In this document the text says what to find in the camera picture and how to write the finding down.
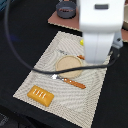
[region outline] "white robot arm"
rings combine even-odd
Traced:
[[[77,0],[88,63],[102,64],[112,45],[116,48],[123,46],[124,3],[125,0]]]

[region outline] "table surface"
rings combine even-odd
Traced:
[[[19,55],[34,66],[58,31],[81,36],[82,33],[48,24],[59,0],[21,0],[9,16],[10,36]],[[78,126],[30,104],[13,98],[30,70],[12,54],[0,14],[0,105],[32,117],[54,128]],[[109,67],[94,115],[92,128],[128,127],[128,44],[124,43],[118,61]]]

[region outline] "knife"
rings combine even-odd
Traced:
[[[57,51],[60,52],[60,53],[63,53],[64,55],[71,55],[70,53],[62,51],[62,50],[59,50],[59,49]],[[82,60],[85,60],[84,56],[82,56],[82,55],[79,55],[77,57],[82,59]]]
[[[74,86],[79,87],[79,88],[81,88],[81,89],[86,88],[86,86],[85,86],[84,84],[78,83],[78,82],[76,82],[76,81],[73,81],[73,80],[70,80],[70,79],[67,79],[67,78],[61,78],[61,77],[59,77],[59,76],[56,75],[56,74],[52,75],[51,78],[54,79],[54,80],[55,80],[55,79],[60,79],[60,80],[62,80],[63,82],[66,82],[66,83],[68,83],[68,84],[74,85]]]

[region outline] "beige plate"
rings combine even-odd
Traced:
[[[80,67],[80,66],[83,66],[83,63],[78,57],[67,55],[57,61],[56,71]],[[78,71],[62,73],[59,75],[63,78],[75,78],[78,77],[81,74],[81,72],[82,70],[78,70]]]

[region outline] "woven placemat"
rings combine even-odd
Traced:
[[[35,68],[54,71],[55,63],[60,57],[64,56],[58,52],[58,49],[69,52],[71,55],[83,55],[83,46],[79,43],[81,39],[82,37],[59,31],[35,65]],[[108,56],[104,64],[107,64],[109,59],[110,57]],[[84,65],[88,65],[85,60],[82,61]],[[13,96],[44,111],[62,117],[82,128],[90,128],[105,73],[106,69],[82,71],[79,77],[72,79],[86,85],[86,89],[80,89],[61,80],[52,80],[48,75],[31,71]],[[27,93],[34,85],[55,95],[49,107],[44,107],[27,97]]]

